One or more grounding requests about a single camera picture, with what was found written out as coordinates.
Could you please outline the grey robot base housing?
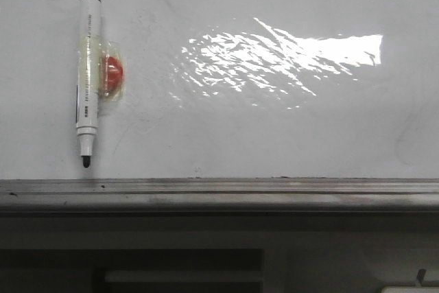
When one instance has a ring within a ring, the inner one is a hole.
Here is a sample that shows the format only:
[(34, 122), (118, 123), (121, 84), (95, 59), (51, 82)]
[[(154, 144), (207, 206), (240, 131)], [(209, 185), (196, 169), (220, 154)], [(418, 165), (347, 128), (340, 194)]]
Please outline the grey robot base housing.
[(436, 215), (1, 220), (2, 292), (437, 292)]

